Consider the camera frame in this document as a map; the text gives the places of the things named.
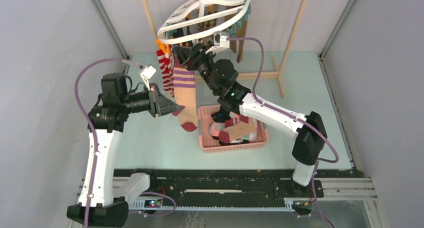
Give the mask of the red white striped sock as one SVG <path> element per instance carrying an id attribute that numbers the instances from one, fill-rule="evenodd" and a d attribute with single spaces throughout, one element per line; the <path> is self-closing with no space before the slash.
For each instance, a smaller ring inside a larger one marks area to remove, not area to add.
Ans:
<path id="1" fill-rule="evenodd" d="M 161 49 L 158 49 L 156 51 L 160 72 L 161 72 L 161 78 L 162 78 L 162 84 L 163 88 L 166 92 L 170 92 L 171 96 L 174 96 L 174 57 L 169 54 L 165 53 Z"/>

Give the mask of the black blue white sock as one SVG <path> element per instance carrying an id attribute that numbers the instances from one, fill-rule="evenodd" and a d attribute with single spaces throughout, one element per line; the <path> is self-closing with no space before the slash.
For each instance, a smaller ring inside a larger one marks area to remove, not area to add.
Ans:
<path id="1" fill-rule="evenodd" d="M 227 111 L 217 111 L 211 115 L 211 118 L 215 123 L 225 123 L 231 117 Z"/>

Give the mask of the pink green patterned sock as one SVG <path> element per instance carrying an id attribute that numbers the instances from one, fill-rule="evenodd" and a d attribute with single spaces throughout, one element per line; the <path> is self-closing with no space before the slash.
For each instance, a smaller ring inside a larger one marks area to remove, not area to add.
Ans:
<path id="1" fill-rule="evenodd" d="M 240 121 L 240 115 L 239 114 L 236 114 L 236 113 L 234 113 L 234 112 L 229 112 L 229 117 L 230 117 L 230 119 L 235 119 L 235 120 L 237 120 L 237 121 Z"/>

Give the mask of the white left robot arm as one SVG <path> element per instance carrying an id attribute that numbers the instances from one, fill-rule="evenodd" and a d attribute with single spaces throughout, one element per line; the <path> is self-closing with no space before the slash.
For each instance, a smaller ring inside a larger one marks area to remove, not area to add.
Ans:
<path id="1" fill-rule="evenodd" d="M 131 176 L 118 192 L 113 191 L 114 165 L 124 124 L 130 114 L 149 112 L 154 118 L 176 112 L 180 106 L 163 95 L 150 75 L 141 75 L 144 88 L 128 89 L 130 77 L 110 73 L 101 79 L 102 92 L 89 112 L 89 155 L 81 194 L 66 216 L 85 227 L 121 228 L 129 216 L 129 203 L 143 193 L 153 196 L 158 182 L 146 173 Z"/>

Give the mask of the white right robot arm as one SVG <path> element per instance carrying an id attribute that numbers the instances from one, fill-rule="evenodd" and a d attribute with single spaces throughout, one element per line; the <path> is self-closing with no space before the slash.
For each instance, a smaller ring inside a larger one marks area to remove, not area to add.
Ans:
<path id="1" fill-rule="evenodd" d="M 319 154 L 329 143 L 323 120 L 313 111 L 303 114 L 280 107 L 258 96 L 254 88 L 237 82 L 239 74 L 230 60 L 214 60 L 218 52 L 229 47 L 229 41 L 219 41 L 212 46 L 174 45 L 172 53 L 180 65 L 199 73 L 225 111 L 261 121 L 294 140 L 292 156 L 296 165 L 290 189 L 295 196 L 304 197 L 311 190 L 310 181 L 320 161 Z"/>

